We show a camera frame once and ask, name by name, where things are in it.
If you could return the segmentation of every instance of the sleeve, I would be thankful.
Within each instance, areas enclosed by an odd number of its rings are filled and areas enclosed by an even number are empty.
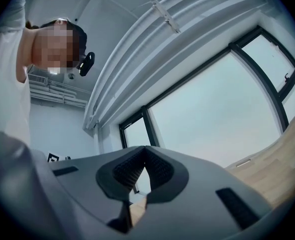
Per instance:
[[[25,27],[26,0],[11,0],[0,16],[0,33],[19,31]]]

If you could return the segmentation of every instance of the woman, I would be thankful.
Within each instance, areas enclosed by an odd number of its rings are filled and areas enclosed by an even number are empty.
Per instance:
[[[85,53],[87,35],[66,19],[25,27],[25,0],[12,0],[0,17],[0,132],[30,145],[27,67],[60,73]]]

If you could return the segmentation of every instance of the wooden floor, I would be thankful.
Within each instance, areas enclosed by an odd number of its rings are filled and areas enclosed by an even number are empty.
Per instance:
[[[295,117],[268,148],[226,168],[276,207],[295,196]],[[133,225],[145,212],[146,199],[130,206]]]

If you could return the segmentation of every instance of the black window frame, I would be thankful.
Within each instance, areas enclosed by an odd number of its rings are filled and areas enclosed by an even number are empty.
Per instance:
[[[288,119],[287,119],[287,115],[286,115],[284,106],[282,104],[282,101],[286,98],[286,96],[289,94],[289,92],[292,90],[292,88],[295,85],[295,70],[289,78],[286,79],[284,76],[284,81],[286,80],[285,84],[281,88],[281,90],[278,92],[276,88],[274,87],[273,83],[271,82],[271,80],[267,77],[265,72],[262,70],[262,68],[245,51],[242,50],[244,46],[246,46],[248,43],[253,41],[259,35],[264,36],[268,41],[278,46],[280,51],[287,57],[287,59],[292,63],[292,65],[295,68],[295,59],[288,52],[288,50],[273,35],[271,35],[265,29],[257,25],[253,30],[243,35],[236,41],[229,43],[228,47],[226,47],[225,49],[223,49],[222,51],[220,51],[219,53],[217,53],[216,55],[208,59],[206,62],[198,66],[192,72],[190,72],[189,74],[184,76],[182,79],[177,81],[175,84],[173,84],[170,88],[162,92],[159,96],[154,98],[145,106],[142,106],[136,113],[134,113],[132,116],[126,119],[123,123],[119,124],[123,148],[124,149],[127,148],[125,129],[141,118],[144,119],[146,131],[147,131],[151,146],[159,147],[160,146],[159,140],[157,138],[155,127],[153,126],[153,122],[151,120],[148,109],[154,106],[156,103],[158,103],[162,99],[164,99],[165,97],[167,97],[168,95],[170,95],[171,93],[173,93],[175,90],[177,90],[182,85],[190,81],[192,78],[196,77],[198,74],[206,70],[208,67],[210,67],[212,64],[214,64],[215,62],[217,62],[219,59],[221,59],[222,57],[224,57],[230,52],[234,52],[246,65],[248,65],[251,68],[252,72],[257,75],[257,77],[259,78],[262,85],[266,89],[266,92],[268,93],[274,105],[275,112],[276,112],[276,115],[278,116],[281,129],[284,132],[286,128],[288,127]]]

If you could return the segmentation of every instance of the hair bun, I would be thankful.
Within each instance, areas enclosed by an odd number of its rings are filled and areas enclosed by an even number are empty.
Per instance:
[[[36,29],[39,29],[39,26],[32,26],[31,22],[28,20],[25,24],[25,27],[28,28],[29,30],[36,30]]]

